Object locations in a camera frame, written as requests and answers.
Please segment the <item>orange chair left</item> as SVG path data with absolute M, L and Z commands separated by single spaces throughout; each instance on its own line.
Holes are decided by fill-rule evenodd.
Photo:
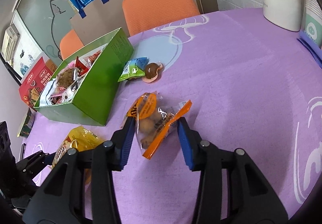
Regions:
M 62 60 L 65 60 L 70 55 L 84 47 L 84 44 L 76 34 L 75 30 L 70 30 L 60 42 L 60 52 Z

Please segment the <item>white air conditioner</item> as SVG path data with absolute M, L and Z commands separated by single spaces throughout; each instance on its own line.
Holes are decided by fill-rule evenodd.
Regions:
M 4 33 L 1 54 L 6 62 L 14 58 L 16 47 L 20 39 L 20 33 L 14 24 L 11 24 Z

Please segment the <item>instant noodle bowl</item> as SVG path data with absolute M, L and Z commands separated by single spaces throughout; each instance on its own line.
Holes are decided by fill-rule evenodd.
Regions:
M 28 109 L 19 126 L 17 137 L 24 137 L 24 138 L 29 137 L 29 134 L 31 133 L 31 130 L 34 124 L 34 120 L 35 120 L 35 114 L 32 112 L 31 109 Z

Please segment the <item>purple tablecloth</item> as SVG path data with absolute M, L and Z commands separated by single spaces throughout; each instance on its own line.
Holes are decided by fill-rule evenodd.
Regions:
M 106 127 L 110 139 L 145 92 L 191 100 L 190 128 L 218 148 L 243 148 L 291 218 L 321 174 L 321 68 L 297 33 L 268 22 L 262 9 L 214 12 L 130 38 L 137 51 L 161 55 L 160 80 L 122 83 Z M 25 156 L 54 153 L 73 124 L 39 113 Z M 199 174 L 185 164 L 176 130 L 151 160 L 134 139 L 124 171 L 113 174 L 122 223 L 191 223 Z

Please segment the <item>orange chair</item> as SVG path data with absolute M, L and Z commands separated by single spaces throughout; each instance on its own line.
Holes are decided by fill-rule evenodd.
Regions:
M 194 0 L 123 0 L 122 10 L 131 36 L 200 14 Z
M 75 30 L 70 30 L 60 42 L 60 52 L 62 60 L 65 60 L 70 55 L 84 47 L 84 44 L 76 34 Z

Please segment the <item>black frame whiteboard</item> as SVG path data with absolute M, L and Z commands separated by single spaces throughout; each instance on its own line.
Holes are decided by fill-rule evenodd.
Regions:
M 7 70 L 7 72 L 14 79 L 14 81 L 19 86 L 21 86 L 21 79 L 22 79 L 22 77 L 20 77 L 20 75 L 9 65 L 9 63 L 5 61 L 5 59 L 3 58 L 3 56 L 2 56 L 1 53 L 0 53 L 0 58 L 1 58 L 2 63 L 4 64 L 5 69 Z

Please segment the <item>chocolate ball candy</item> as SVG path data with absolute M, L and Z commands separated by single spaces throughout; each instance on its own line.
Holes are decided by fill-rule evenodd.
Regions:
M 162 69 L 163 65 L 161 63 L 149 63 L 145 68 L 145 76 L 142 77 L 142 80 L 145 83 L 152 83 L 156 81 Z

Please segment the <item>yellow snack bag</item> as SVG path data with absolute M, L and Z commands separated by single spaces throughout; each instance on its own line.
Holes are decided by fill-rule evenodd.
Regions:
M 83 126 L 78 126 L 71 129 L 67 137 L 59 146 L 54 155 L 51 169 L 53 169 L 65 153 L 71 148 L 76 149 L 78 152 L 91 150 L 102 144 L 104 140 L 101 137 L 97 137 L 90 130 L 85 129 Z

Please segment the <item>red chinese text snack bag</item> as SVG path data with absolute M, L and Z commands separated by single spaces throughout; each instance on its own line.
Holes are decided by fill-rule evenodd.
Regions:
M 91 67 L 94 64 L 95 60 L 98 58 L 98 56 L 101 54 L 101 52 L 102 52 L 102 49 L 96 51 L 92 55 L 85 57 L 84 62 L 86 64 L 86 66 Z

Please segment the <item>brown cardboard sheet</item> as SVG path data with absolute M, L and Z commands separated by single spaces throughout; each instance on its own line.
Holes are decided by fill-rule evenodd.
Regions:
M 85 17 L 82 18 L 80 14 L 76 14 L 71 18 L 71 26 L 83 45 L 120 27 L 127 37 L 130 36 L 122 2 L 123 0 L 109 0 L 102 3 L 101 0 L 94 0 L 84 8 Z

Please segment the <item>pink snack packet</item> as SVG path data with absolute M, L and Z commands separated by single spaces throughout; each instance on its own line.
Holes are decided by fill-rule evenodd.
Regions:
M 53 105 L 64 102 L 69 98 L 68 91 L 75 91 L 80 80 L 80 72 L 76 67 L 76 60 L 69 63 L 56 76 L 55 89 L 50 95 L 50 103 Z

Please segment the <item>red cracker box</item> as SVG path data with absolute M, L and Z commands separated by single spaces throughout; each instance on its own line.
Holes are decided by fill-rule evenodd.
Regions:
M 20 98 L 29 108 L 34 109 L 40 94 L 56 69 L 56 64 L 48 57 L 42 55 L 29 67 L 19 87 Z

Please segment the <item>small green candy packet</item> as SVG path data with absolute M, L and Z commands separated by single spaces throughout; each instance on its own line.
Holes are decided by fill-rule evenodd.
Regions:
M 129 60 L 123 68 L 118 82 L 137 79 L 145 76 L 145 68 L 149 62 L 147 57 L 138 57 Z

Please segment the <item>orange chair right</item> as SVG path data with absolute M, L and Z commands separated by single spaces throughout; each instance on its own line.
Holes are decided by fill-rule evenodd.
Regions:
M 194 0 L 123 0 L 122 10 L 131 36 L 200 14 Z

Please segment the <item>orange nut snack packet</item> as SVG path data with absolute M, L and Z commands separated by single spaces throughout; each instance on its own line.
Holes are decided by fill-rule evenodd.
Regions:
M 163 97 L 157 92 L 146 92 L 133 102 L 124 118 L 134 118 L 135 135 L 144 158 L 152 158 L 191 106 L 190 100 Z

